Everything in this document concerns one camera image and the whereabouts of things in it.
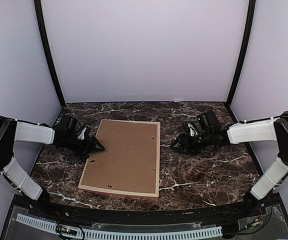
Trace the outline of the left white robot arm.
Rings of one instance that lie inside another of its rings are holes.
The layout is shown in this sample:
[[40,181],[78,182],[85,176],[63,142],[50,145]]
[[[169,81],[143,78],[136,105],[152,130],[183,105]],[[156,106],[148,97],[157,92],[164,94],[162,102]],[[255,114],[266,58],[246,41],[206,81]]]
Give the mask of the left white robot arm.
[[58,150],[67,149],[76,157],[87,159],[91,153],[105,150],[99,140],[89,133],[86,125],[70,115],[63,116],[53,127],[0,115],[0,176],[15,190],[36,201],[34,208],[42,217],[51,218],[55,208],[48,202],[48,192],[17,162],[14,145],[16,142],[53,145]]

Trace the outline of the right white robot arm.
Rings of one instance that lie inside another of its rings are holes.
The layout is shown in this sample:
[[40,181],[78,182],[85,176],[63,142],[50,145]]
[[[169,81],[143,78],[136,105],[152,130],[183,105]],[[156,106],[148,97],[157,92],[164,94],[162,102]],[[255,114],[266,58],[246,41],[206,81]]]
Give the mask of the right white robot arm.
[[170,144],[170,149],[196,156],[207,147],[248,143],[259,160],[263,174],[244,195],[239,213],[250,217],[274,188],[288,176],[288,111],[280,115],[244,120],[223,126],[214,111],[197,116],[199,127],[192,121],[182,123],[183,133]]

